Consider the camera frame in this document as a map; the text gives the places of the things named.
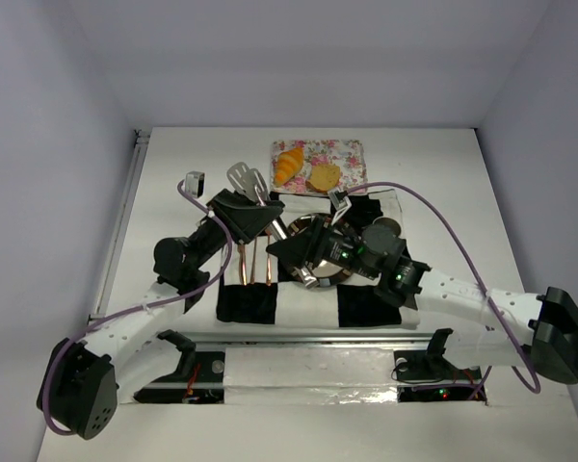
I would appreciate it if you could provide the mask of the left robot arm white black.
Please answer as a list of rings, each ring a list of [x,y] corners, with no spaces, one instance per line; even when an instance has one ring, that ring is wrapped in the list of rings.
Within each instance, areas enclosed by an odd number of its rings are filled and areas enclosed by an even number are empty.
[[[199,308],[223,324],[277,325],[273,270],[292,260],[286,215],[263,189],[202,202],[176,188],[136,203],[110,314],[52,350],[38,398],[49,428],[90,440],[146,385],[176,378],[191,388],[202,367],[178,324]]]

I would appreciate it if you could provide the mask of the steel tongs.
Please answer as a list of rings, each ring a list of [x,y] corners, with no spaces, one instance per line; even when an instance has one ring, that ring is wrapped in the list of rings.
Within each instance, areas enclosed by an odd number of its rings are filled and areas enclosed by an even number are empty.
[[[244,162],[238,162],[226,171],[226,177],[235,191],[242,193],[251,200],[257,198],[260,202],[271,201],[267,184],[256,168],[250,168]],[[275,219],[266,229],[276,241],[287,239],[288,230],[281,218]],[[307,289],[317,287],[318,281],[308,268],[295,268],[284,264],[294,275],[298,276]]]

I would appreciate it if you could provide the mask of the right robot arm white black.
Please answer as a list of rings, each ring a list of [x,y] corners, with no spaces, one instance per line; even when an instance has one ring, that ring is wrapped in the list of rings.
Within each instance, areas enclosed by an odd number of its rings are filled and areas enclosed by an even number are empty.
[[[543,294],[483,290],[411,259],[407,242],[379,219],[356,238],[334,231],[323,218],[267,247],[285,266],[332,263],[376,280],[374,292],[386,305],[443,313],[484,327],[479,336],[439,328],[429,354],[458,369],[529,365],[549,380],[578,383],[578,306],[571,295],[550,287]]]

